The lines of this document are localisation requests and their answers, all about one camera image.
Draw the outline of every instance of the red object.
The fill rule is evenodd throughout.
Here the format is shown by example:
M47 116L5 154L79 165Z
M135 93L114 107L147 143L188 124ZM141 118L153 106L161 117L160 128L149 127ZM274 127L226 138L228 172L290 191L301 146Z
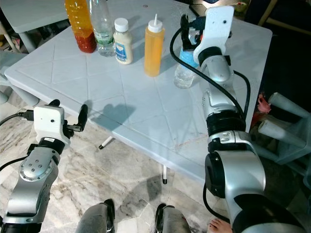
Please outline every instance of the red object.
M264 99L262 94L259 94L257 108L261 113L269 113L271 111L270 104Z
M257 108L259 112L255 112L253 114L252 122L251 122L251 128L254 127L254 125L260 121L260 119L268 114L271 111L270 104L264 99L263 94L259 94L258 96L258 105Z
M96 49L96 41L94 33L91 33L87 38L75 36L79 49L82 52L92 53Z

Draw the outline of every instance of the bare foot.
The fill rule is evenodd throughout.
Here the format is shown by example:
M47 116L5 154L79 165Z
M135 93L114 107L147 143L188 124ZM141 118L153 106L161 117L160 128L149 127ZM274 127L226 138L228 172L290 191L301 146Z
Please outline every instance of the bare foot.
M213 219L208 228L213 233L232 233L230 224L220 219Z

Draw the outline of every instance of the table leg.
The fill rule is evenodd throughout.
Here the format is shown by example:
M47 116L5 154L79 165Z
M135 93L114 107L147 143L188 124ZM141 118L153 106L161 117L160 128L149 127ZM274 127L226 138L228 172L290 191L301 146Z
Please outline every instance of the table leg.
M163 179L162 179L164 184L167 184L167 167L163 165Z
M103 149L112 139L113 139L113 137L109 136L98 148L100 150Z
M36 49L35 43L31 40L27 32L19 33L21 40L23 41L28 53L31 53Z

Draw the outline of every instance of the white plastic table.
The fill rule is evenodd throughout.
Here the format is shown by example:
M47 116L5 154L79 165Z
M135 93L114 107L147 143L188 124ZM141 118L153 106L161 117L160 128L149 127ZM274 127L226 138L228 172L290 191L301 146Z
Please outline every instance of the white plastic table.
M170 0L114 0L108 4L113 18L129 20L132 64L125 66L114 57L79 51L68 28L7 69L5 75L13 85L46 102L59 99L69 114L77 116L81 105L87 103L89 120L109 130L114 138L204 183L207 125L202 92L198 80L190 89L174 86L177 64L169 53L181 15L193 16L188 5ZM166 34L160 75L150 78L143 71L144 31L155 13ZM268 29L234 20L227 41L233 68L248 77L252 87L247 130L271 36ZM234 87L243 108L246 85L236 77Z
M1 9L28 52L35 45L27 31L67 18L64 0L1 0Z

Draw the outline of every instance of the red liquid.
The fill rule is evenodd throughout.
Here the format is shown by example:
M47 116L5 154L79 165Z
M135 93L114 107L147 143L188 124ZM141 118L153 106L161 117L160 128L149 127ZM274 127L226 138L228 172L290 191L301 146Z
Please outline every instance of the red liquid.
M96 41L93 32L87 38L82 36L75 36L75 38L82 52L92 53L96 49Z

